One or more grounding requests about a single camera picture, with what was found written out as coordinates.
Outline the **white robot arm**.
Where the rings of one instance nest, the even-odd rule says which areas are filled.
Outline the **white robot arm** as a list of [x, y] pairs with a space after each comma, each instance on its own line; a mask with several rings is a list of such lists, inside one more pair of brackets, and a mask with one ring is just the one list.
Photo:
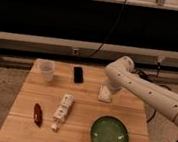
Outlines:
[[178, 94], [141, 79], [133, 73], [134, 68], [134, 62], [129, 56], [120, 57], [105, 66], [108, 77], [106, 86], [110, 92], [114, 94], [119, 89], [126, 88], [178, 126]]

